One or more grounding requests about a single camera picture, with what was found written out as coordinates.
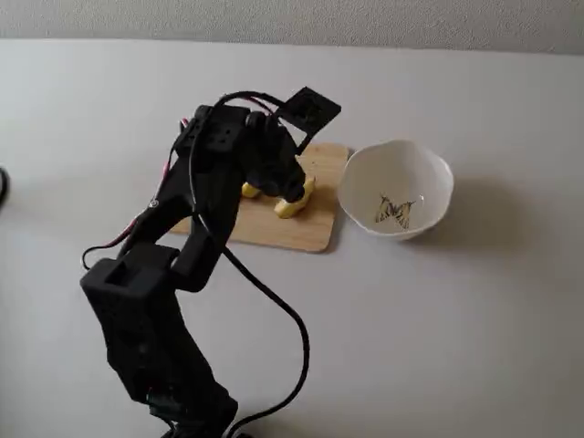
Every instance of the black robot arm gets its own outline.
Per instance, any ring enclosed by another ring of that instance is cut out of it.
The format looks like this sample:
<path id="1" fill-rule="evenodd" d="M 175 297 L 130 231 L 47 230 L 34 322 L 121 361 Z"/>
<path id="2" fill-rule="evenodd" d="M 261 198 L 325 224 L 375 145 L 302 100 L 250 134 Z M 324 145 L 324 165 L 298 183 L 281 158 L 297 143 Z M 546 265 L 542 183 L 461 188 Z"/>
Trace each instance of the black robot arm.
<path id="1" fill-rule="evenodd" d="M 198 292 L 207 283 L 235 226 L 245 181 L 290 202 L 302 197 L 305 174 L 296 155 L 340 112 L 310 89 L 286 103 L 265 97 L 240 92 L 200 107 L 173 144 L 178 158 L 118 257 L 99 260 L 81 279 L 109 365 L 131 398 L 149 405 L 177 438 L 219 438 L 237 402 L 189 335 L 175 291 Z M 263 99 L 278 110 L 266 115 L 225 105 L 231 99 Z M 299 146 L 280 118 L 307 134 Z M 185 217 L 191 232 L 182 250 L 156 244 Z"/>

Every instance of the banana piece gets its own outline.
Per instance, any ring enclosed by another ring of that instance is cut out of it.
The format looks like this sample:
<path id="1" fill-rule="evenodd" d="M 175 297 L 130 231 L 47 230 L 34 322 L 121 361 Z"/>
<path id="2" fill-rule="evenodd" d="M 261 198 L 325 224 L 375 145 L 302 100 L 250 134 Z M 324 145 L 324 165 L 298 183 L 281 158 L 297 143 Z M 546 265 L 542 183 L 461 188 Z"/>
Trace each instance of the banana piece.
<path id="1" fill-rule="evenodd" d="M 241 187 L 241 195 L 244 196 L 244 198 L 255 198 L 256 196 L 259 195 L 259 193 L 260 190 L 256 189 L 253 185 L 251 185 L 248 182 L 246 182 Z"/>
<path id="2" fill-rule="evenodd" d="M 316 187 L 316 178 L 311 176 L 304 181 L 304 196 L 300 201 L 296 201 L 295 203 L 289 203 L 285 199 L 280 200 L 276 207 L 274 207 L 274 212 L 280 217 L 281 219 L 288 219 L 292 217 L 294 214 L 298 213 L 304 207 L 306 207 L 308 203 L 308 199 L 310 199 L 310 195 L 314 192 Z"/>

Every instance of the bowl rim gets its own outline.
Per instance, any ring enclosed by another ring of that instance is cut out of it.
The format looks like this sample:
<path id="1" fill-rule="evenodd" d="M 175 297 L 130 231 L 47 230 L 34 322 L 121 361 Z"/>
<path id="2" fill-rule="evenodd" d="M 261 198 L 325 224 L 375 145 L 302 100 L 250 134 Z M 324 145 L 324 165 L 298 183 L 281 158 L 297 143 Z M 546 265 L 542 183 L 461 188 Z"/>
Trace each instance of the bowl rim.
<path id="1" fill-rule="evenodd" d="M 446 173 L 450 177 L 450 190 L 448 192 L 448 199 L 446 200 L 445 207 L 444 207 L 442 213 L 439 214 L 433 221 L 428 222 L 427 224 L 425 224 L 423 226 L 419 226 L 418 228 L 414 228 L 414 229 L 408 230 L 408 231 L 398 231 L 395 233 L 383 233 L 381 231 L 377 231 L 377 230 L 373 230 L 373 229 L 369 228 L 367 225 L 362 223 L 359 219 L 357 219 L 353 214 L 351 214 L 349 212 L 347 206 L 343 203 L 342 196 L 340 195 L 341 188 L 343 186 L 343 183 L 346 181 L 347 169 L 349 168 L 349 166 L 351 165 L 351 162 L 353 160 L 355 160 L 356 157 L 360 156 L 365 151 L 371 151 L 373 149 L 379 149 L 379 148 L 388 147 L 388 146 L 391 147 L 393 143 L 404 142 L 404 141 L 412 144 L 414 147 L 416 147 L 420 150 L 425 151 L 429 155 L 432 155 L 435 159 L 437 159 L 443 165 L 443 167 L 446 170 Z M 446 215 L 446 212 L 448 211 L 448 208 L 450 207 L 450 202 L 452 201 L 453 191 L 454 191 L 454 174 L 453 174 L 452 169 L 450 168 L 450 165 L 448 164 L 448 162 L 446 162 L 446 160 L 444 158 L 442 158 L 440 155 L 438 155 L 436 152 L 432 151 L 431 149 L 427 148 L 426 146 L 422 146 L 421 144 L 418 144 L 415 141 L 406 140 L 406 139 L 394 139 L 394 140 L 390 140 L 390 141 L 385 141 L 384 143 L 372 144 L 371 146 L 366 146 L 362 149 L 359 149 L 358 151 L 355 151 L 349 157 L 349 159 L 347 160 L 347 163 L 345 164 L 345 168 L 343 169 L 343 174 L 340 178 L 339 188 L 337 190 L 337 198 L 339 199 L 340 207 L 343 209 L 345 214 L 348 217 L 350 217 L 358 226 L 363 228 L 368 233 L 370 233 L 372 235 L 383 236 L 383 237 L 397 237 L 397 236 L 405 237 L 408 235 L 418 235 L 419 233 L 427 230 L 428 228 L 432 228 L 433 226 L 438 224 L 440 221 L 442 221 L 442 219 Z"/>

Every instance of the black cable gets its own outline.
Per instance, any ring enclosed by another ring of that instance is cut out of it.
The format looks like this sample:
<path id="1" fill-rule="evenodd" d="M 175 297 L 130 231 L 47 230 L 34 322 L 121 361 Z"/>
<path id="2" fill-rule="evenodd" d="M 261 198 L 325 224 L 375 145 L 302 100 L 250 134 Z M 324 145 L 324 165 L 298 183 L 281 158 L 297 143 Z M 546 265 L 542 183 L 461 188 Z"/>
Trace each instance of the black cable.
<path id="1" fill-rule="evenodd" d="M 97 251 L 98 249 L 108 249 L 108 248 L 113 248 L 114 246 L 119 245 L 120 243 L 122 243 L 126 239 L 126 237 L 128 237 L 130 235 L 130 232 L 131 232 L 131 227 L 124 230 L 118 237 L 113 239 L 108 244 L 95 245 L 95 246 L 90 246 L 89 248 L 87 248 L 85 251 L 83 251 L 83 254 L 81 255 L 81 265 L 85 268 L 86 271 L 89 271 L 89 266 L 88 266 L 87 262 L 85 261 L 85 258 L 88 256 L 89 253 L 92 253 L 93 251 Z"/>
<path id="2" fill-rule="evenodd" d="M 0 208 L 6 202 L 8 198 L 8 192 L 10 191 L 10 177 L 8 172 L 0 167 Z"/>
<path id="3" fill-rule="evenodd" d="M 162 176 L 160 183 L 158 184 L 158 188 L 156 189 L 156 194 L 154 194 L 154 196 L 152 197 L 152 199 L 149 203 L 149 206 L 152 205 L 152 202 L 155 201 L 156 198 L 158 197 L 158 194 L 160 193 L 162 186 L 164 185 L 164 182 L 166 181 L 166 178 L 168 177 L 168 172 L 170 171 L 170 166 L 171 166 L 171 161 L 172 161 L 172 153 L 174 152 L 175 147 L 176 147 L 176 144 L 173 144 L 173 146 L 171 147 L 171 150 L 169 151 L 168 160 L 166 161 L 166 166 L 165 166 L 166 171 L 165 171 L 164 175 Z M 97 251 L 99 249 L 113 248 L 114 246 L 117 246 L 120 243 L 122 243 L 126 239 L 126 237 L 128 237 L 130 235 L 131 230 L 133 229 L 134 225 L 136 224 L 136 220 L 138 219 L 138 216 L 136 216 L 134 218 L 134 220 L 111 242 L 109 242 L 105 245 L 90 246 L 85 251 L 83 251 L 83 254 L 81 255 L 81 265 L 85 268 L 86 271 L 89 271 L 89 266 L 88 266 L 87 262 L 85 261 L 85 258 L 88 256 L 88 254 L 92 253 L 93 251 Z"/>
<path id="4" fill-rule="evenodd" d="M 223 96 L 221 99 L 219 99 L 217 101 L 217 103 L 211 108 L 211 110 L 207 114 L 207 117 L 203 121 L 203 125 L 202 125 L 201 129 L 199 130 L 198 135 L 193 139 L 193 144 L 192 144 L 191 150 L 189 152 L 189 184 L 190 184 L 190 188 L 191 188 L 191 196 L 193 198 L 193 214 L 198 215 L 198 218 L 201 221 L 201 224 L 203 225 L 207 234 L 216 243 L 218 243 L 218 241 L 214 236 L 213 230 L 211 229 L 209 224 L 206 222 L 206 220 L 203 216 L 203 212 L 197 209 L 197 200 L 196 200 L 196 192 L 195 192 L 195 187 L 194 187 L 194 174 L 193 174 L 193 161 L 194 161 L 194 157 L 195 157 L 197 141 L 199 138 L 203 137 L 203 132 L 208 124 L 208 120 L 211 119 L 216 108 L 218 108 L 221 105 L 224 105 L 227 101 L 229 101 L 231 99 L 247 99 L 250 97 L 257 98 L 257 99 L 264 99 L 267 102 L 272 103 L 278 107 L 281 107 L 284 105 L 284 102 L 282 102 L 276 98 L 265 95 L 264 93 L 256 93 L 254 91 L 240 91 L 239 93 L 233 93 L 230 95 Z M 298 394 L 302 390 L 302 387 L 304 386 L 304 383 L 305 383 L 307 376 L 308 376 L 308 368 L 309 368 L 309 364 L 310 364 L 310 339 L 309 339 L 308 330 L 307 330 L 306 325 L 304 324 L 304 321 L 299 316 L 299 314 L 291 306 L 288 305 L 288 303 L 286 301 L 284 301 L 272 289 L 270 289 L 268 286 L 266 286 L 264 283 L 262 283 L 256 276 L 254 276 L 249 271 L 249 269 L 247 269 L 247 267 L 245 267 L 245 265 L 231 252 L 231 250 L 229 250 L 229 248 L 227 248 L 226 245 L 221 245 L 221 252 L 227 258 L 227 260 L 229 260 L 229 262 L 231 262 L 231 264 L 248 281 L 250 281 L 264 295 L 266 295 L 269 299 L 271 299 L 274 303 L 276 303 L 280 308 L 282 308 L 292 319 L 294 319 L 294 321 L 298 325 L 298 329 L 300 331 L 300 336 L 302 338 L 302 351 L 303 351 L 302 369 L 301 369 L 297 384 L 294 387 L 294 389 L 292 390 L 292 392 L 290 392 L 288 394 L 288 396 L 283 401 L 272 406 L 271 408 L 268 408 L 264 411 L 255 413 L 253 415 L 249 415 L 249 416 L 243 418 L 242 420 L 240 420 L 239 422 L 236 422 L 233 426 L 231 426 L 231 428 L 227 432 L 227 435 L 225 436 L 225 438 L 233 438 L 235 433 L 239 429 L 241 429 L 243 426 L 245 426 L 246 424 L 249 424 L 250 422 L 253 422 L 255 420 L 259 420 L 260 418 L 267 417 L 268 415 L 271 415 L 275 412 L 280 411 L 281 409 L 288 406 L 298 396 Z"/>

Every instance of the white wall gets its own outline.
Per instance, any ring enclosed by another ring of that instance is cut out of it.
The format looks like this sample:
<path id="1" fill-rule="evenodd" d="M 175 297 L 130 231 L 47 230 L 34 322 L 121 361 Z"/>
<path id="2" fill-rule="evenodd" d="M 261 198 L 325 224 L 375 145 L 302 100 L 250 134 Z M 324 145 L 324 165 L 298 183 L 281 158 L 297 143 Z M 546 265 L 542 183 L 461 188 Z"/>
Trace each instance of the white wall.
<path id="1" fill-rule="evenodd" d="M 0 0 L 0 37 L 584 53 L 582 0 Z"/>

